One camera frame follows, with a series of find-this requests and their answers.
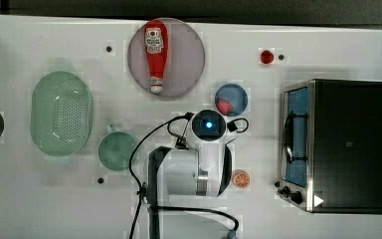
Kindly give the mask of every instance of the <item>microwave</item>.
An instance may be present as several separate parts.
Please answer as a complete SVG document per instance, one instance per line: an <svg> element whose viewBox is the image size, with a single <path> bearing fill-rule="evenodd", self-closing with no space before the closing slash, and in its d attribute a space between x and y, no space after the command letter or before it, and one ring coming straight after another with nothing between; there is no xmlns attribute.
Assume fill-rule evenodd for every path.
<svg viewBox="0 0 382 239"><path fill-rule="evenodd" d="M284 88L281 199L311 213L382 214L382 82Z"/></svg>

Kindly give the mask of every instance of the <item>green colander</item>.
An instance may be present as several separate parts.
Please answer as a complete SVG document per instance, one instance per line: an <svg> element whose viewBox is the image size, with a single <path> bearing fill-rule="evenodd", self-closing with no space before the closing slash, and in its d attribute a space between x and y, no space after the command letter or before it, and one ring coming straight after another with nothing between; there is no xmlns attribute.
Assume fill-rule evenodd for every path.
<svg viewBox="0 0 382 239"><path fill-rule="evenodd" d="M68 72L51 73L32 95L30 133L34 144L50 156L70 155L92 131L93 99L87 85Z"/></svg>

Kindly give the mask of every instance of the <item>table surface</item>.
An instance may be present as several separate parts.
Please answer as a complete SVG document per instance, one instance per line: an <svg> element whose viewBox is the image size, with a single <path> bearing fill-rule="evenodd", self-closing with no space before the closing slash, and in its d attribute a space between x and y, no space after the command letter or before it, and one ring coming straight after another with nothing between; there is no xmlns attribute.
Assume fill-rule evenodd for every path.
<svg viewBox="0 0 382 239"><path fill-rule="evenodd" d="M219 198L173 196L173 205L235 215L240 239L382 238L382 215L305 213L279 199L273 186L279 178L281 88L314 78L382 81L382 31L189 23L205 46L205 70L195 89L169 101L140 88L129 72L129 40L143 24L0 16L0 238L127 238L137 187L129 172L112 172L99 162L106 125L142 139L181 113L213 109L215 93L226 83L241 85L250 98L243 116L251 128L231 150L233 167L247 170L251 185L243 190L231 184ZM262 66L261 49L286 57ZM67 68L90 87L95 117L86 145L56 159L31 140L31 94L43 76ZM142 175L148 153L171 142L165 129L151 136L134 170ZM99 177L106 183L98 184ZM148 233L146 214L141 210L136 238Z"/></svg>

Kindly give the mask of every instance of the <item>round plate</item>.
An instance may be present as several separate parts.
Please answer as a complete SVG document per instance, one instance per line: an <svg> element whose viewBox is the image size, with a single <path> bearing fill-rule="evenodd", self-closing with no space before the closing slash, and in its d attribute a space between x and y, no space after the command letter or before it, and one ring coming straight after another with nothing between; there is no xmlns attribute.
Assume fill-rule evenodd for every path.
<svg viewBox="0 0 382 239"><path fill-rule="evenodd" d="M157 19L166 25L169 38L168 58L159 96L181 97L191 91L204 70L204 46L188 24L173 18ZM144 47L144 26L132 37L128 48L128 66L135 81L150 90L150 73Z"/></svg>

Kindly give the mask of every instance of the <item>blue bowl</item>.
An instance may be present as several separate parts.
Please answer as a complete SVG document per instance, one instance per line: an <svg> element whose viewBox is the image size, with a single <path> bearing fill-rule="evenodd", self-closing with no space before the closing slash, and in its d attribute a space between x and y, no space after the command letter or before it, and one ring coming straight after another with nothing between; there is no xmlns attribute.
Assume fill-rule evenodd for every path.
<svg viewBox="0 0 382 239"><path fill-rule="evenodd" d="M223 111L221 111L218 108L219 101L227 102L232 107L232 109L226 114L223 114ZM216 93L215 106L218 109L218 111L224 116L237 117L243 113L243 111L247 108L247 105L247 93L242 87L236 84L227 84L221 87Z"/></svg>

